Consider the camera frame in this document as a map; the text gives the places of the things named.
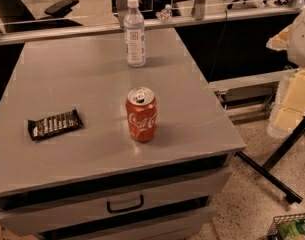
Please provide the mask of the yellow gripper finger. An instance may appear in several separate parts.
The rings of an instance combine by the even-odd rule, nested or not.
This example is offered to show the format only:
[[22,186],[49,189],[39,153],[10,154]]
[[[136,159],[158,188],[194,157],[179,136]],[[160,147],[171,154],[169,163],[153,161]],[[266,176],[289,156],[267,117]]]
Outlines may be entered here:
[[291,134],[305,116],[305,68],[291,77],[285,76],[278,85],[269,118],[267,133],[273,138]]
[[267,41],[266,47],[275,51],[286,50],[288,46],[289,30],[290,30],[290,26],[287,26],[284,29],[282,29],[278,34],[271,37]]

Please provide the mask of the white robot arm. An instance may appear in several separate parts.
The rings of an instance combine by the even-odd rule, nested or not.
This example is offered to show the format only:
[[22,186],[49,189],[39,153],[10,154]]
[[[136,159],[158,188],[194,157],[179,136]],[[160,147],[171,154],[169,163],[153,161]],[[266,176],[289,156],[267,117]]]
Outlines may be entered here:
[[292,24],[270,38],[266,47],[285,50],[288,60],[298,66],[294,74],[284,75],[279,82],[267,127],[271,137],[284,138],[305,116],[305,9]]

